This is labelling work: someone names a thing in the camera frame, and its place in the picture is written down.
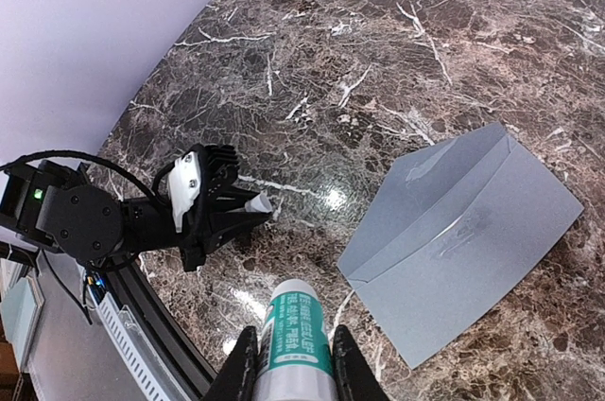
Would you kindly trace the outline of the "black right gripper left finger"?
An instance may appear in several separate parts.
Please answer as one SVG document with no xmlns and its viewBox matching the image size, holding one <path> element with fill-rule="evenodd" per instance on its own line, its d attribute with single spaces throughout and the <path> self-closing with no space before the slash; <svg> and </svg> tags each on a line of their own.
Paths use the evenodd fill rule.
<svg viewBox="0 0 605 401">
<path fill-rule="evenodd" d="M 256 328 L 246 326 L 202 400 L 251 401 L 257 376 L 258 355 Z"/>
</svg>

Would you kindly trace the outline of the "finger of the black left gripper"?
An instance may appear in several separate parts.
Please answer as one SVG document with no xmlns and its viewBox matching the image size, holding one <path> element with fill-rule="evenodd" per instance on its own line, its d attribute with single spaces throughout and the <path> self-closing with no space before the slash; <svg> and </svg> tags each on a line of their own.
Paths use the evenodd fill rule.
<svg viewBox="0 0 605 401">
<path fill-rule="evenodd" d="M 207 249 L 217 250 L 241 235 L 249 234 L 255 227 L 264 224 L 271 213 L 261 212 L 219 212 L 209 217 Z"/>
<path fill-rule="evenodd" d="M 211 212 L 232 212 L 243 209 L 245 204 L 258 195 L 258 192 L 224 184 L 208 190 L 208 202 Z"/>
</svg>

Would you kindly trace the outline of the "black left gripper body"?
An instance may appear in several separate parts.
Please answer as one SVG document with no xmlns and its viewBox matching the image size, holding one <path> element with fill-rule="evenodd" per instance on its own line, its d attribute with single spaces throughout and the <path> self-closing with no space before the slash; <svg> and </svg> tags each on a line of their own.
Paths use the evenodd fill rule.
<svg viewBox="0 0 605 401">
<path fill-rule="evenodd" d="M 197 219 L 193 212 L 185 214 L 178 245 L 185 272 L 203 266 L 208 255 L 222 245 L 222 237 L 218 233 L 218 216 L 218 212 L 211 212 Z"/>
</svg>

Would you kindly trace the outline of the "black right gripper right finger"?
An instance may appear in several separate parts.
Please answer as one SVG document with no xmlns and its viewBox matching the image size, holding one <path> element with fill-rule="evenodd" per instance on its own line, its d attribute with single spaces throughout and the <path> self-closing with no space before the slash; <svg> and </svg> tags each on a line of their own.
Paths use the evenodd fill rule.
<svg viewBox="0 0 605 401">
<path fill-rule="evenodd" d="M 333 336 L 332 363 L 340 401 L 389 401 L 346 325 Z"/>
</svg>

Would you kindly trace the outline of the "white glue stick cap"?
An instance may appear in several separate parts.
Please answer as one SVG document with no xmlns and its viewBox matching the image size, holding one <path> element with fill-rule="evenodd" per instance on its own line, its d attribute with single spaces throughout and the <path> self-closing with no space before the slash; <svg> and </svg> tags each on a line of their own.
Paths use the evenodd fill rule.
<svg viewBox="0 0 605 401">
<path fill-rule="evenodd" d="M 245 203 L 247 213 L 272 214 L 273 207 L 265 193 L 259 193 Z"/>
</svg>

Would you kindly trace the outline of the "white green glue stick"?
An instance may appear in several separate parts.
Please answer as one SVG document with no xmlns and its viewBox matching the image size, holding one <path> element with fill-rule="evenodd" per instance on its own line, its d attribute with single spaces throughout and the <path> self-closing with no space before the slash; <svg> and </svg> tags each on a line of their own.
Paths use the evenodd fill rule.
<svg viewBox="0 0 605 401">
<path fill-rule="evenodd" d="M 324 315 L 316 291 L 300 279 L 273 290 L 260 334 L 254 400 L 336 400 Z"/>
</svg>

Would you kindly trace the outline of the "grey envelope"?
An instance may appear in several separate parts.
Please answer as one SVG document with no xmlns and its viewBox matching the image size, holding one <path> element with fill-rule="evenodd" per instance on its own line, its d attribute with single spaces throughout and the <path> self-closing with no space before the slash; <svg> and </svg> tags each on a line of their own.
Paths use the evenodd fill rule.
<svg viewBox="0 0 605 401">
<path fill-rule="evenodd" d="M 396 159 L 337 265 L 414 368 L 505 297 L 581 212 L 492 123 Z"/>
</svg>

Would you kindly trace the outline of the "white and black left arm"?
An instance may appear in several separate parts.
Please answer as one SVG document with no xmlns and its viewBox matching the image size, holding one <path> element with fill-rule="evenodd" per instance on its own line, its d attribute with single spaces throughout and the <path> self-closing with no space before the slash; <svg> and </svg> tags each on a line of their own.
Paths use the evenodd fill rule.
<svg viewBox="0 0 605 401">
<path fill-rule="evenodd" d="M 59 158 L 104 166 L 143 195 L 118 200 L 91 184 L 84 170 L 57 164 Z M 266 195 L 235 186 L 239 160 L 229 145 L 192 146 L 163 166 L 151 186 L 109 160 L 75 150 L 24 155 L 1 171 L 8 177 L 2 227 L 95 271 L 121 270 L 141 253 L 168 248 L 179 250 L 185 271 L 194 271 L 273 213 Z"/>
</svg>

